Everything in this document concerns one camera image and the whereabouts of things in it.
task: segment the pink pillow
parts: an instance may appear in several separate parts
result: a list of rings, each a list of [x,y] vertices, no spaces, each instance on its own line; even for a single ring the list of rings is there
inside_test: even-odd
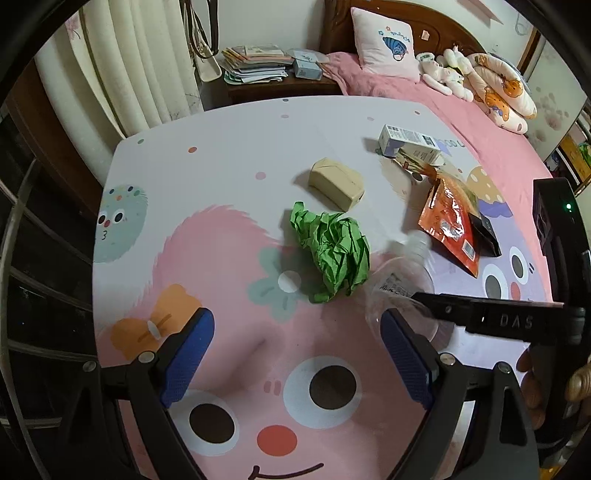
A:
[[[351,8],[351,16],[361,69],[418,83],[420,71],[410,25],[357,7]]]

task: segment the bag strap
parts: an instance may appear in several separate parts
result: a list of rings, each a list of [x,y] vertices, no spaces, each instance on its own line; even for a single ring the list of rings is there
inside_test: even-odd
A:
[[[194,53],[203,60],[210,59],[211,57],[217,55],[219,51],[219,25],[217,21],[217,0],[207,0],[207,7],[209,9],[209,30],[212,34],[212,42],[211,45],[207,43],[207,36],[205,35],[205,30],[203,29],[203,25],[201,20],[199,20],[199,16],[195,13],[193,9],[193,5],[191,4],[191,0],[180,0],[181,10],[184,10],[186,15],[183,15],[183,19],[186,20],[185,28],[187,29],[187,37],[190,44],[190,47],[193,49]],[[202,48],[199,47],[199,41],[196,40],[195,36],[195,25],[197,25],[197,29],[203,41],[207,44],[207,46],[211,49],[212,54],[207,55],[206,53],[202,53]]]

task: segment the white curtain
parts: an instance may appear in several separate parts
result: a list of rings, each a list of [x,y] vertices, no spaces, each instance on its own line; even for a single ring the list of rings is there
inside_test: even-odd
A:
[[[91,0],[35,60],[58,118],[102,184],[113,139],[203,112],[178,0]]]

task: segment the blue box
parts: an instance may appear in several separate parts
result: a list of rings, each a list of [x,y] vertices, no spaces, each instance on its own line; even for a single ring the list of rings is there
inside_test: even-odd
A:
[[[299,79],[320,80],[322,69],[313,61],[295,60],[294,74]]]

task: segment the finger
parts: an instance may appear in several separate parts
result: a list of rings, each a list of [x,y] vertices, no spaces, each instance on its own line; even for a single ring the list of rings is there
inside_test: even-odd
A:
[[[546,413],[541,408],[534,408],[529,410],[530,417],[531,417],[531,426],[534,430],[539,429],[543,424],[544,420],[546,419]]]
[[[591,397],[591,364],[579,368],[570,377],[564,396],[568,401],[581,401]]]
[[[527,408],[537,408],[542,404],[542,387],[531,371],[527,372],[521,381],[521,392]]]
[[[532,369],[531,355],[529,350],[526,350],[521,354],[519,360],[517,360],[517,365],[515,367],[517,371],[521,373],[528,372]]]

